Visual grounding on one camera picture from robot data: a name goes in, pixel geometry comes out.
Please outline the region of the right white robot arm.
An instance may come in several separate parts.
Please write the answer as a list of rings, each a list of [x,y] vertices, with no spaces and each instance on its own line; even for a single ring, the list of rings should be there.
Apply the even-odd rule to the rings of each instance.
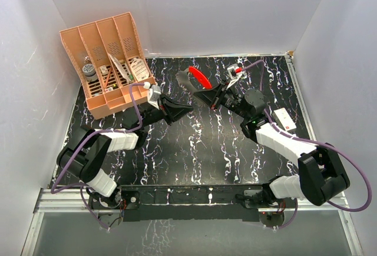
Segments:
[[[242,117],[240,126],[246,138],[274,150],[297,166],[297,175],[275,177],[263,184],[259,196],[266,205],[276,207],[285,198],[306,198],[321,206],[350,186],[338,153],[328,144],[301,141],[269,122],[264,113],[264,96],[258,89],[239,95],[225,84],[218,84],[193,95],[212,109],[223,106]]]

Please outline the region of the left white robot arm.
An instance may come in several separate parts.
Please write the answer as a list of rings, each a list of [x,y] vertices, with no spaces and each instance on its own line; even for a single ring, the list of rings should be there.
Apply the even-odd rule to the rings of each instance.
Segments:
[[[109,152],[134,150],[143,146],[147,138],[145,127],[159,121],[171,124],[193,111],[193,107],[161,95],[157,106],[142,104],[124,112],[121,129],[95,130],[79,127],[57,156],[57,165],[87,185],[89,195],[107,208],[121,204],[121,188],[102,169]]]

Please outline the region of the white and red keyring holder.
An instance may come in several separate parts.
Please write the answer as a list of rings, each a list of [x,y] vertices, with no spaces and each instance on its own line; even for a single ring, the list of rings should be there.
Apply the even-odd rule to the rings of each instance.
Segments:
[[[193,94],[202,89],[212,89],[209,79],[196,67],[189,66],[184,70],[179,70],[176,79],[181,87]]]

